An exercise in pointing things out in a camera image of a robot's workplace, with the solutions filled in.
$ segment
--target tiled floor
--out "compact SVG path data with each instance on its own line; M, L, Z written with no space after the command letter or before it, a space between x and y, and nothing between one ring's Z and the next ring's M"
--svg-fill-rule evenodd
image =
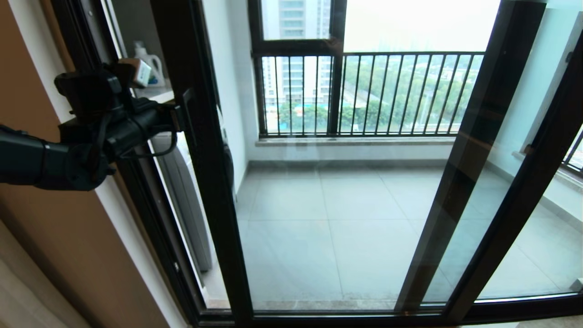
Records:
M255 309L394 306L441 179L440 168L250 168L237 217ZM446 301L508 183L478 180L426 301ZM582 237L538 206L481 298L568 291Z

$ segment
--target sky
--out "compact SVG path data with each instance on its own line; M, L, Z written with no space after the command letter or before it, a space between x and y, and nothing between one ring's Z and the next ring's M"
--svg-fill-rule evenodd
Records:
M348 0L344 51L484 51L499 4Z

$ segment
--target white bottle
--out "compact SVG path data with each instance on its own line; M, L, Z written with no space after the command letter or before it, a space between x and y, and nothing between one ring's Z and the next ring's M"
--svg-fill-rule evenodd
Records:
M166 80L164 79L164 74L162 74L162 61L160 60L160 57L148 54L144 47L144 42L135 41L134 47L136 53L135 58L143 60L146 64L152 67L151 74L156 78L156 83L150 83L148 86L166 86Z

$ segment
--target metal railing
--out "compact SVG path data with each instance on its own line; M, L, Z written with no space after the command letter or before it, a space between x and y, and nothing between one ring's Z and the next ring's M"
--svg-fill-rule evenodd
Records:
M261 57L260 137L455 135L483 54L345 53L342 72L330 56Z
M583 144L581 141L583 140L583 127L579 129L579 134L577 135L576 139L573 140L571 147L563 158L563 162L561 163L561 167L567 169L569 172L578 175L579 177L583 177Z

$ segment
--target black door frame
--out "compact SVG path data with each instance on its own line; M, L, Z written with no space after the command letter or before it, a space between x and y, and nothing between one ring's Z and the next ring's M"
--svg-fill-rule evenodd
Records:
M103 15L106 14L103 13L100 2L91 1L94 2L95 10L98 12L97 17L104 17ZM52 0L52 2L66 46L76 67L90 69L98 65L99 61L95 58L101 57L96 51L96 41L92 37L95 31L91 31L86 21L87 17L83 15L83 11L79 10L82 8L81 1ZM222 139L216 114L218 99L202 2L200 0L150 0L150 3L154 9L154 19L164 55L167 58L169 77L172 80L175 95L183 95L190 88L194 88L195 91L194 98L188 103L181 103L181 97L177 97L177 102L188 109L186 112L189 121L186 131L188 146L191 154L196 154L193 156L193 163L196 175L200 177L198 183L201 196L209 217L209 226L216 244L219 263L223 269L223 279L231 311L205 309L202 294L194 279L194 272L186 261L186 249L180 243L178 229L172 219L168 199L163 194L160 177L157 176L153 161L128 161L120 163L118 167L139 211L140 219L144 222L147 234L153 242L164 273L168 276L177 301L190 324L238 327L442 326L583 314L582 293L500 302L474 302L472 299L472 297L474 299L477 297L476 293L481 291L502 261L512 241L517 237L534 209L536 203L530 206L525 203L525 200L540 199L552 175L559 167L563 157L560 151L564 150L563 154L566 152L578 132L578 127L583 123L581 111L569 107L574 103L576 105L577 101L581 104L581 96L574 93L577 89L572 87L573 84L577 87L583 85L580 71L581 38L561 82L559 88L561 92L557 91L556 99L553 99L553 104L543 123L544 128L541 128L537 135L540 143L527 154L519 175L513 182L511 190L506 195L460 283L446 306L440 307L444 309L442 314L435 313L436 308L430 306L421 306L421 310L418 310L416 315L383 314L373 311L254 312L251 306L236 214L226 179ZM522 5L517 6L515 2L512 6L517 8ZM106 43L113 42L104 31L107 29L101 31L105 34ZM553 129L561 131L561 135L552 133ZM557 143L552 144L551 141L558 142L561 145L560 149L551 152L551 147L557 148ZM539 170L538 172L541 172L545 178L532 184L524 172L535 169ZM516 213L520 205L526 209L522 216L518 219L503 220L508 215ZM494 244L491 241L496 240L498 243L499 238L502 237L510 241L493 247ZM175 269L176 264L179 265L179 270Z

